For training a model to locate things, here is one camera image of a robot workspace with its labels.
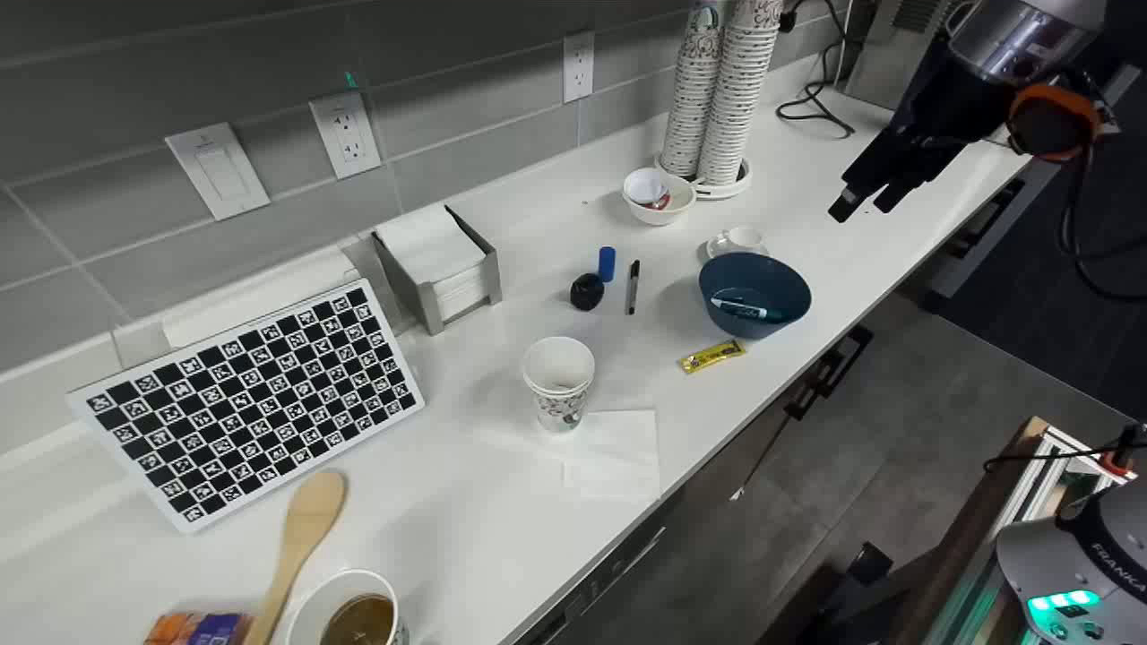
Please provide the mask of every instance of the black and white checkered mat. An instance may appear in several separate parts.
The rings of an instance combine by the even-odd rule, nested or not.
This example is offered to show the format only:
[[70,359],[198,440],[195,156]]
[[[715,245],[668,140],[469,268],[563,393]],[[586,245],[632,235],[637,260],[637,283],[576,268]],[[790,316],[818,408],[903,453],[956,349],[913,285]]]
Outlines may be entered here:
[[71,393],[181,531],[425,408],[365,283]]

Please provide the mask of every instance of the wooden utensil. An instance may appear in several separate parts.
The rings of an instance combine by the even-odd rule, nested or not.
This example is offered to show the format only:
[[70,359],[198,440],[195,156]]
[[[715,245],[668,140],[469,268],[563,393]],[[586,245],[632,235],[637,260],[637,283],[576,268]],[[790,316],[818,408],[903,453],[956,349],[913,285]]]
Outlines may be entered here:
[[290,598],[296,577],[337,523],[343,498],[347,498],[347,478],[337,469],[323,469],[296,492],[287,523],[285,523],[278,582],[267,592],[243,645],[273,643],[285,606]]

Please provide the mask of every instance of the tissue box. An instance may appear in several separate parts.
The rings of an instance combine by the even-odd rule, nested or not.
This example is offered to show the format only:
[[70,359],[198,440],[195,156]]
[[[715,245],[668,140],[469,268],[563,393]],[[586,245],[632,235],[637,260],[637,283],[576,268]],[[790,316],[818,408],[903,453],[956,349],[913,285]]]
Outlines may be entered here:
[[464,313],[503,302],[500,250],[448,205],[372,230],[389,281],[407,309],[443,334]]

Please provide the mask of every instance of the blue bowl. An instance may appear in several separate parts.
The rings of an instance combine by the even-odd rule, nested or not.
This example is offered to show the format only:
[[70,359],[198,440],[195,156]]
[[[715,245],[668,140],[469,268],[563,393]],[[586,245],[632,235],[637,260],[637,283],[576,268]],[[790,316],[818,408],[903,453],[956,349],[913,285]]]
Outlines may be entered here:
[[701,277],[711,319],[741,339],[760,339],[813,303],[803,277],[764,256],[719,256]]

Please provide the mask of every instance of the white countertop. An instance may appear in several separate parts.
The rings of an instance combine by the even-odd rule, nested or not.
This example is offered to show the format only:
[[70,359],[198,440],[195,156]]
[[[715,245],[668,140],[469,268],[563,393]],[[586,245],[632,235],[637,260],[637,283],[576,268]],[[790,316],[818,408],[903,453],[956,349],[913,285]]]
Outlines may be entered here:
[[[655,125],[451,201],[500,248],[505,302],[433,339],[420,331],[402,337],[432,406],[331,462],[353,478],[353,498],[297,586],[337,566],[372,566],[400,586],[415,645],[519,633],[1022,167],[1022,156],[978,142],[898,215],[863,209],[838,225],[825,209],[879,115],[843,107],[859,125],[855,140],[794,131],[770,105],[803,76],[809,69],[796,64],[770,79],[750,195],[703,205],[673,230],[644,230],[617,201]],[[746,359],[684,375],[680,355],[724,339],[695,293],[695,248],[724,225],[764,230],[767,250],[813,285],[813,309]],[[622,277],[642,257],[635,319],[624,316],[624,281],[592,316],[563,302],[601,245],[622,250]],[[599,493],[563,478],[563,440],[532,428],[518,379],[525,345],[549,334],[594,349],[592,408],[655,413],[655,486]],[[255,608],[290,492],[182,536],[84,428],[0,459],[4,643],[140,643],[169,608]]]

